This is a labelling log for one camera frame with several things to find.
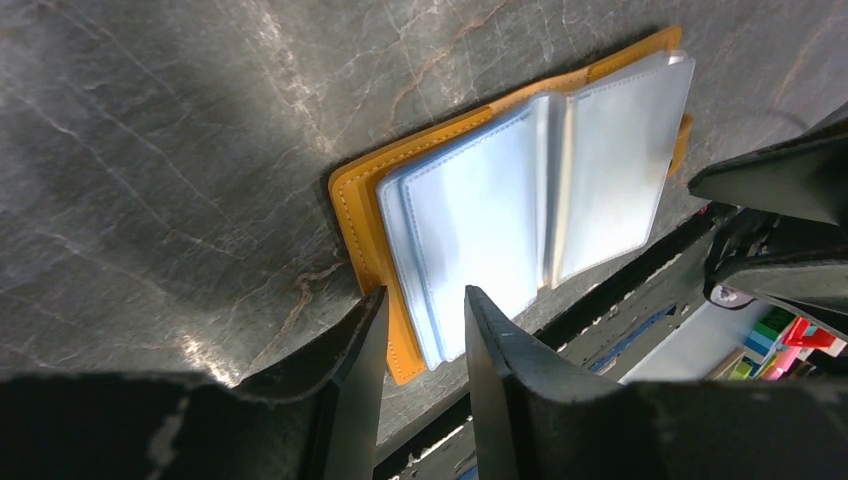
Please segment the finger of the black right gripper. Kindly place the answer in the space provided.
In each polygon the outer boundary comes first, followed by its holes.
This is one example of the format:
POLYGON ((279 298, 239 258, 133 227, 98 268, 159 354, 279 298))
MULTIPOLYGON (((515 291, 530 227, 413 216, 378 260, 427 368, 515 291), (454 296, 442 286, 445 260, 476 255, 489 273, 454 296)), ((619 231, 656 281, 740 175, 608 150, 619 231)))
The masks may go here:
POLYGON ((704 262, 705 299, 739 310, 761 300, 847 339, 847 228, 733 208, 704 262))
POLYGON ((847 224, 847 106, 801 136, 710 165, 691 195, 825 224, 847 224))

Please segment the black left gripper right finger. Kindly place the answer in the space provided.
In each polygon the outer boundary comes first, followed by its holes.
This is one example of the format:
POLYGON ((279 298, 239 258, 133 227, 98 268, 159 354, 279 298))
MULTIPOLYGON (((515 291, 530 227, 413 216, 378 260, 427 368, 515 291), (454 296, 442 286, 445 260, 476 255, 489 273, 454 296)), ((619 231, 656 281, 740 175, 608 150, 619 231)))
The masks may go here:
POLYGON ((465 290, 483 479, 843 479, 847 384, 635 382, 596 375, 465 290))

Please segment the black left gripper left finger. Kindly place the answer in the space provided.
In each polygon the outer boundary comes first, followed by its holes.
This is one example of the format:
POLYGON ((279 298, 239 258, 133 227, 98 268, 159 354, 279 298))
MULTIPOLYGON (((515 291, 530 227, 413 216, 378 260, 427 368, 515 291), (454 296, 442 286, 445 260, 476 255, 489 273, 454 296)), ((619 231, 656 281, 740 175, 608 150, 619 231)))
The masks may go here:
POLYGON ((228 387, 198 372, 1 379, 5 479, 368 479, 387 351, 378 288, 228 387))

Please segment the orange leather card holder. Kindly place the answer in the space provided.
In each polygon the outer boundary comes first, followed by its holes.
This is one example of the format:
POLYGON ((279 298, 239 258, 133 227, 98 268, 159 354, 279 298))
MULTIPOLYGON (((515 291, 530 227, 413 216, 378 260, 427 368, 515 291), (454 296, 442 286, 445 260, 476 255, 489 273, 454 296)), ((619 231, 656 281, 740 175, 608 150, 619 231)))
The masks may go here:
POLYGON ((647 243, 693 122, 696 62, 681 40, 664 28, 331 174, 360 288, 388 292, 396 383, 464 354, 467 286, 514 318, 647 243))

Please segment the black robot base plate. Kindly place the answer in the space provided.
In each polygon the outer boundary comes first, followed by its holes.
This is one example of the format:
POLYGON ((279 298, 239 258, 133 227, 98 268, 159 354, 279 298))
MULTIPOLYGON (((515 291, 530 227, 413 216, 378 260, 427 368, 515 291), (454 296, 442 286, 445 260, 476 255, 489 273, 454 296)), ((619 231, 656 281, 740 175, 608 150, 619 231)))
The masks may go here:
MULTIPOLYGON (((522 321, 570 362, 620 378, 703 304, 703 263, 734 215, 710 204, 646 252, 580 294, 562 287, 522 321)), ((466 363, 459 359, 382 399, 376 479, 457 478, 474 461, 466 363)))

